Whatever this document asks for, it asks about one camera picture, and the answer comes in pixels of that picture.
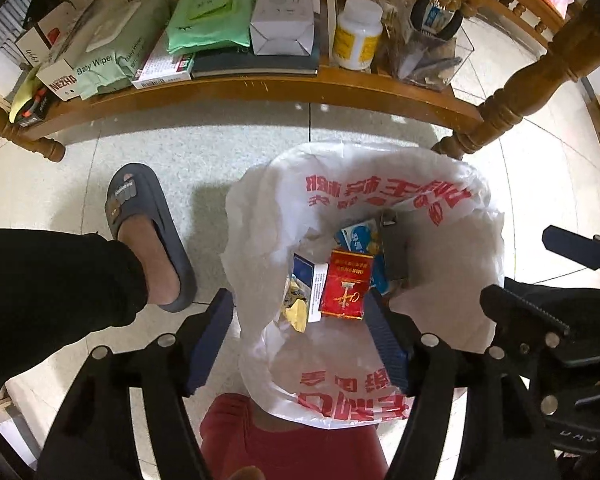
dark notebook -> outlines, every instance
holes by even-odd
[[[320,65],[320,33],[314,23],[314,47],[310,56],[256,56],[251,47],[203,50],[193,60],[193,79],[237,74],[317,75]]]

wooden table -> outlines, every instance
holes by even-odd
[[[488,0],[441,1],[468,18]],[[55,105],[44,123],[21,132],[7,130],[3,136],[58,161],[64,155],[64,146],[46,136],[85,121],[194,99],[295,101],[364,108],[446,126],[453,134],[433,149],[461,158],[538,111],[563,82],[576,81],[600,66],[600,12],[591,3],[557,31],[547,44],[545,56],[512,75],[504,88],[478,107],[456,99],[451,89],[438,93],[409,86],[391,79],[383,70],[366,74],[332,68],[322,49],[317,77],[208,78],[144,90],[128,89],[86,101],[74,99]]]

tile floor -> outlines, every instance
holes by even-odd
[[[535,57],[479,20],[465,22],[465,29],[475,53],[453,86],[461,98],[479,104]],[[132,325],[93,333],[8,381],[11,397],[39,442],[94,346],[140,348],[174,330],[185,316],[204,310],[218,287],[228,285],[219,259],[226,243],[224,198],[247,168],[308,140],[385,138],[428,148],[445,134],[448,131],[438,126],[349,108],[213,101],[60,132],[58,138],[68,145],[61,164],[1,141],[0,228],[99,232],[109,237],[102,206],[110,176],[125,162],[144,162],[160,176],[200,284],[199,303],[183,313],[171,315],[150,305]],[[548,253],[541,243],[542,230],[549,224],[587,237],[600,233],[600,148],[579,86],[564,85],[542,110],[465,161],[482,171],[495,204],[505,213],[507,276],[529,283],[600,287],[599,272]],[[196,431],[215,395],[243,391],[237,371],[238,334],[234,320],[209,384],[187,400]],[[147,478],[156,478],[141,392],[133,392],[132,400],[141,465]],[[461,400],[454,408],[440,479],[452,476],[463,416]],[[403,427],[381,431],[389,458]]]

red cigarette pack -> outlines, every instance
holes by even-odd
[[[362,319],[373,262],[370,254],[331,251],[320,312],[326,316]]]

black pants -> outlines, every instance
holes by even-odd
[[[90,332],[128,325],[146,300],[142,266],[125,244],[0,229],[0,388]]]

